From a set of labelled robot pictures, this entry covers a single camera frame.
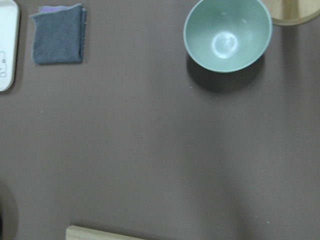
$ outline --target wooden block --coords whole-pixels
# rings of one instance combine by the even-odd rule
[[[97,231],[79,226],[69,226],[65,232],[65,240],[142,240],[105,231]]]

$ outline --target table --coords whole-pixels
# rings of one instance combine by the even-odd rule
[[[83,0],[83,64],[38,66],[28,16],[66,1],[17,2],[16,79],[0,94],[4,240],[61,240],[69,225],[319,238],[319,17],[274,26],[263,57],[221,74],[185,50],[196,0]]]

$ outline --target towel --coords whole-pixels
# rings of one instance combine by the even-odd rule
[[[32,59],[36,64],[81,63],[87,10],[73,6],[41,6],[35,23]]]

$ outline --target mint green bowl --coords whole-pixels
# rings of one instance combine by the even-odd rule
[[[260,0],[201,0],[188,17],[183,40],[190,57],[210,71],[230,73],[267,49],[272,20]]]

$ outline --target cartoon character drawing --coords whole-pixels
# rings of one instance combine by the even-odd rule
[[[6,62],[6,53],[0,51],[0,78],[7,76],[7,62]]]

